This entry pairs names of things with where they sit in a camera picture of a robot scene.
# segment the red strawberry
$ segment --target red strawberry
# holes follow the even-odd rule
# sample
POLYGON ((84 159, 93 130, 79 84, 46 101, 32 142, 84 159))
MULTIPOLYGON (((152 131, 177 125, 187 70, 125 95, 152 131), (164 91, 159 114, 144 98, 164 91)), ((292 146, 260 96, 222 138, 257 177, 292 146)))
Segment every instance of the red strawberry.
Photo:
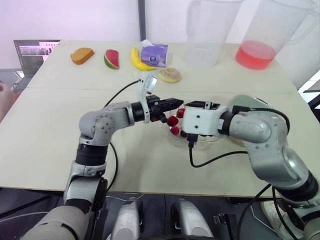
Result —
POLYGON ((173 126, 170 128, 170 131, 172 132, 173 135, 178 135, 180 129, 177 126, 173 126))
POLYGON ((178 119, 183 119, 184 118, 184 114, 185 114, 185 108, 180 108, 177 112, 176 112, 176 117, 178 119))
POLYGON ((168 124, 170 127, 173 127, 173 126, 177 125, 178 122, 179 122, 178 118, 176 118, 175 116, 170 116, 170 117, 168 118, 167 124, 168 124))

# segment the white wall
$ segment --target white wall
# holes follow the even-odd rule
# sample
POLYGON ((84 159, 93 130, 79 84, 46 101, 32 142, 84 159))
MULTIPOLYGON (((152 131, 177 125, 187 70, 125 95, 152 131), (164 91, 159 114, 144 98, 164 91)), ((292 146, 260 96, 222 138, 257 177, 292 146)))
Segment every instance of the white wall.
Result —
POLYGON ((13 40, 139 41, 136 0, 0 0, 0 69, 20 68, 13 40))
MULTIPOLYGON (((192 0, 145 0, 146 34, 154 42, 185 42, 187 8, 192 0)), ((228 43, 241 43, 260 0, 245 0, 238 12, 228 43)), ((297 35, 313 21, 305 19, 297 35)), ((320 24, 295 45, 285 46, 278 54, 278 62, 297 88, 320 69, 320 24)))

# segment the laptop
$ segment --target laptop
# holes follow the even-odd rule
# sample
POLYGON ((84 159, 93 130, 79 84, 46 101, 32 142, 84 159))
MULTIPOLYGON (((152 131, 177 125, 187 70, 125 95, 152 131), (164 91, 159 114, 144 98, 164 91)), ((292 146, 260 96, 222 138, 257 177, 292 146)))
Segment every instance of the laptop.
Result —
POLYGON ((22 92, 41 65, 47 60, 60 40, 14 40, 14 46, 23 71, 23 78, 13 84, 14 93, 22 92))

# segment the tissue box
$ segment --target tissue box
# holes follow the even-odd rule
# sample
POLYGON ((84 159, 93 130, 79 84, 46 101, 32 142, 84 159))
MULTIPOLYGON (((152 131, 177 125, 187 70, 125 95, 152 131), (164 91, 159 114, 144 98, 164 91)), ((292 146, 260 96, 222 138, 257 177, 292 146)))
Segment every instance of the tissue box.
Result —
POLYGON ((141 50, 141 61, 149 66, 165 68, 168 45, 154 44, 145 46, 141 50))

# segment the yellow banana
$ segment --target yellow banana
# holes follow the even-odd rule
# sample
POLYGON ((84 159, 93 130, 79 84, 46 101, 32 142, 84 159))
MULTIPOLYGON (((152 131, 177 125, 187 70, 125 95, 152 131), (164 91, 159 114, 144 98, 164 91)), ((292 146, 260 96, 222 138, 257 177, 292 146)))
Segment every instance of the yellow banana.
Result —
POLYGON ((131 50, 131 61, 133 65, 135 65, 135 67, 141 71, 156 70, 155 66, 149 66, 140 60, 137 48, 132 48, 131 50))

